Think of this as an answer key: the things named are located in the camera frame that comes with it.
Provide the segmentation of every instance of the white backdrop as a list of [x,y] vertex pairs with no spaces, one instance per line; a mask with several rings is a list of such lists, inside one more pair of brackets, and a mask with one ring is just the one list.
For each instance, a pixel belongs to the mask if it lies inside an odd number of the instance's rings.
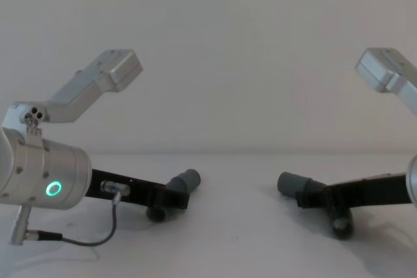
[[49,138],[89,152],[410,152],[417,119],[354,66],[417,63],[415,0],[0,0],[0,112],[108,48],[144,72]]

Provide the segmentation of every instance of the black cable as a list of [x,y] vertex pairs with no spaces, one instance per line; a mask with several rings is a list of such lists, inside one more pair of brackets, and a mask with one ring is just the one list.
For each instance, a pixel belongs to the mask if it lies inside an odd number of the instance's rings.
[[76,240],[73,240],[73,239],[62,238],[61,241],[66,242],[66,243],[75,244],[75,245],[80,245],[82,247],[96,247],[98,245],[102,245],[103,243],[106,243],[107,241],[109,241],[111,239],[111,237],[113,237],[113,235],[115,234],[116,228],[117,228],[116,207],[117,207],[117,204],[113,204],[113,208],[111,210],[113,225],[111,227],[111,231],[110,231],[109,235],[107,237],[105,237],[103,240],[100,240],[100,241],[97,241],[97,242],[80,242],[80,241],[76,241]]

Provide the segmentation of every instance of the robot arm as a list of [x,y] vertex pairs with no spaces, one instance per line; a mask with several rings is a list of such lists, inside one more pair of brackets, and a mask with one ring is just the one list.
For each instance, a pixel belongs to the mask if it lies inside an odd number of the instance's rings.
[[103,93],[124,90],[142,72],[131,49],[106,50],[46,102],[15,102],[22,124],[74,122]]
[[[180,181],[180,185],[187,186],[185,189],[99,171],[91,167],[82,149],[47,140],[39,128],[42,122],[74,122],[103,93],[122,91],[141,71],[133,50],[107,50],[77,72],[50,100],[15,102],[9,107],[0,128],[0,203],[20,206],[12,244],[21,245],[24,240],[103,244],[114,233],[115,206],[121,201],[148,206],[158,216],[160,212],[187,208],[190,193],[200,183],[196,171],[176,177],[177,184]],[[82,243],[63,238],[62,234],[27,230],[32,207],[65,210],[84,196],[113,200],[113,229],[105,240]]]
[[[417,116],[417,68],[393,48],[366,49],[356,71],[378,92],[396,94]],[[325,185],[308,177],[282,173],[278,191],[301,208],[326,208],[332,230],[341,239],[353,234],[351,208],[414,203],[417,206],[417,156],[406,173],[386,174]]]
[[366,49],[356,71],[378,92],[392,92],[417,116],[417,68],[393,48]]

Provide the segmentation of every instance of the glowing green light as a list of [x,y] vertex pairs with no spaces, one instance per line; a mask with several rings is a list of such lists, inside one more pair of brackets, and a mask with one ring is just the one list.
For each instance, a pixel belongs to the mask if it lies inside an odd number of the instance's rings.
[[46,195],[49,197],[54,197],[61,192],[62,185],[60,182],[52,182],[46,187]]

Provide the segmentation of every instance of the screw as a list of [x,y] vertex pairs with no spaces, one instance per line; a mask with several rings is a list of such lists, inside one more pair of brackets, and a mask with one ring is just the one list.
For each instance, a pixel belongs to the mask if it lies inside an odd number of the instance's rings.
[[34,128],[38,126],[38,122],[30,114],[26,114],[25,123],[28,128]]

